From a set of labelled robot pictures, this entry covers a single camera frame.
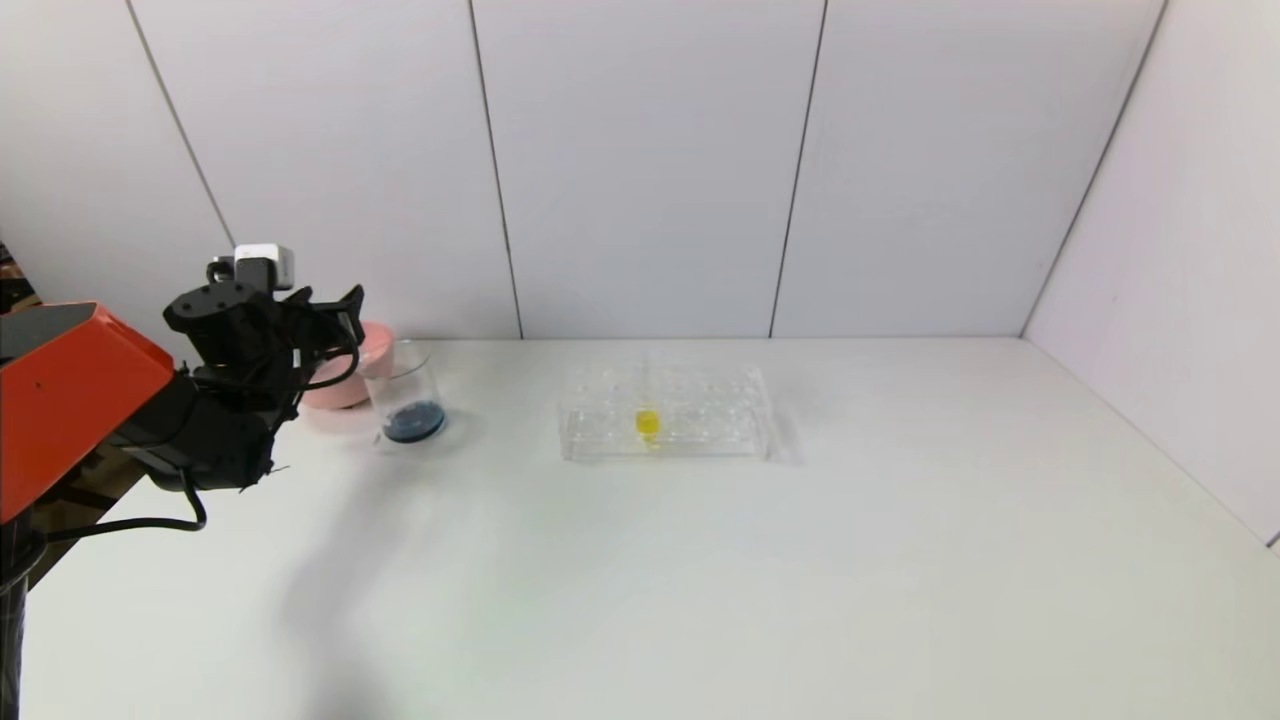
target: pink bowl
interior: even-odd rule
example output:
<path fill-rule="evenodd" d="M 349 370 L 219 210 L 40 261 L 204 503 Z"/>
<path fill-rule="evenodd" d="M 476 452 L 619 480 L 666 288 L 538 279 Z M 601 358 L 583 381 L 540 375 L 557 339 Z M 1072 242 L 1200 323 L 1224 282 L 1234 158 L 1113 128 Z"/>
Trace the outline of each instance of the pink bowl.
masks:
<path fill-rule="evenodd" d="M 392 343 L 396 337 L 392 329 L 381 323 L 361 322 L 365 328 L 365 342 L 360 343 L 360 365 L 370 370 L 389 369 L 392 365 Z M 351 365 L 351 357 L 343 355 L 326 361 L 311 377 L 312 383 L 337 378 Z M 340 383 L 302 393 L 302 404 L 320 410 L 351 407 L 369 400 L 369 389 L 360 373 Z"/>

